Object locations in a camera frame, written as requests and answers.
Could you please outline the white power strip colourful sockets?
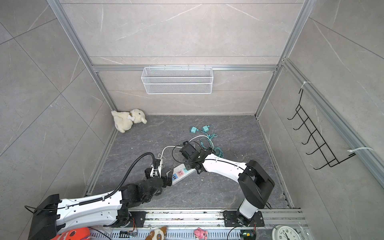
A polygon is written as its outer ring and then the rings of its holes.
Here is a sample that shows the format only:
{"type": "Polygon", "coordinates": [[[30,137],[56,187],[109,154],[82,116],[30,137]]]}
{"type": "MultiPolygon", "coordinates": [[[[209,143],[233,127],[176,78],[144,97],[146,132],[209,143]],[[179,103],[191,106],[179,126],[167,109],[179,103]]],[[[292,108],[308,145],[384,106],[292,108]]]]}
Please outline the white power strip colourful sockets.
{"type": "Polygon", "coordinates": [[[196,173],[196,169],[188,170],[184,164],[180,164],[175,167],[172,171],[168,171],[167,175],[172,178],[172,185],[179,183],[181,180],[185,179],[187,176],[196,173]]]}

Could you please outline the teal charger adapter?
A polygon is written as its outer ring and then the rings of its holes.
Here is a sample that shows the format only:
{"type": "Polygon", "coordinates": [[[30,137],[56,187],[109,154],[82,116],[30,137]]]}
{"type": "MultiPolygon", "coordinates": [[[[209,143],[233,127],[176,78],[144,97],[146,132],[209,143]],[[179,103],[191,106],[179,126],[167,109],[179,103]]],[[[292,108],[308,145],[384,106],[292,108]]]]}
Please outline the teal charger adapter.
{"type": "Polygon", "coordinates": [[[198,128],[196,128],[196,127],[192,127],[191,128],[191,133],[196,133],[196,132],[198,132],[199,131],[199,129],[198,128]]]}
{"type": "Polygon", "coordinates": [[[203,126],[202,130],[204,133],[207,133],[210,130],[210,126],[209,125],[203,126]]]}

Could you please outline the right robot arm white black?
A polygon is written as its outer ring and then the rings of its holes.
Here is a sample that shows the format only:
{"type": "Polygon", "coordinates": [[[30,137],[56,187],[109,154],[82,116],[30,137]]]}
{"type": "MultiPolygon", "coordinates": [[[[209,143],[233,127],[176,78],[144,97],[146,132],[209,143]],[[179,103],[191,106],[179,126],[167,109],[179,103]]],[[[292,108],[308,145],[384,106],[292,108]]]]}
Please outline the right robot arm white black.
{"type": "Polygon", "coordinates": [[[215,173],[231,179],[239,184],[244,200],[236,212],[224,211],[223,217],[230,220],[230,225],[248,227],[261,219],[260,209],[269,207],[268,199],[275,187],[275,182],[262,166],[254,160],[248,163],[234,162],[215,155],[212,148],[197,150],[186,141],[179,148],[184,157],[182,164],[187,170],[215,173]]]}

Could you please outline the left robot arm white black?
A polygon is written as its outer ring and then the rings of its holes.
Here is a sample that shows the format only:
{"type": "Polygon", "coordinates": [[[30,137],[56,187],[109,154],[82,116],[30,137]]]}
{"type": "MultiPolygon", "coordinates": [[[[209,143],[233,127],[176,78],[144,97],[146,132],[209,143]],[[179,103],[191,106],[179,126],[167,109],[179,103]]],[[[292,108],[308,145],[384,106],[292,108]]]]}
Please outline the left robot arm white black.
{"type": "Polygon", "coordinates": [[[62,199],[50,195],[36,208],[25,208],[33,214],[28,238],[50,240],[69,230],[92,227],[124,227],[132,215],[130,209],[148,203],[163,189],[173,184],[173,174],[161,174],[162,161],[152,153],[139,156],[129,167],[119,185],[111,192],[76,199],[62,199]],[[145,170],[146,179],[125,184],[134,166],[144,157],[152,158],[153,165],[145,170]]]}

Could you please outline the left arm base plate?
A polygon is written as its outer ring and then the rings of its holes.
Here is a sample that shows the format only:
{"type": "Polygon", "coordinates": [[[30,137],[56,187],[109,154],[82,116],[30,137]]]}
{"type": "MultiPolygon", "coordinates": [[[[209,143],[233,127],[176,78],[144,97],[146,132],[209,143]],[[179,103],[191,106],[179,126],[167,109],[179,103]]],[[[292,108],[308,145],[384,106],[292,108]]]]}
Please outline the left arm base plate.
{"type": "Polygon", "coordinates": [[[146,215],[147,215],[146,211],[131,211],[130,218],[129,218],[130,221],[127,227],[143,228],[146,220],[146,215]]]}

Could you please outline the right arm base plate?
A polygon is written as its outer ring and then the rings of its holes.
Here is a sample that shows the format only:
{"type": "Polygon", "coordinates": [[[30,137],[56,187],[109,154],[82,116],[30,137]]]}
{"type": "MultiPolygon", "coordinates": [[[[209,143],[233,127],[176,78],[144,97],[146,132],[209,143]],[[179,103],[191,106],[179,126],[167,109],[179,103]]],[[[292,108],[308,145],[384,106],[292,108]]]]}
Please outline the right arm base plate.
{"type": "Polygon", "coordinates": [[[264,217],[262,212],[258,211],[247,219],[239,211],[223,211],[223,217],[226,227],[264,227],[264,217]]]}

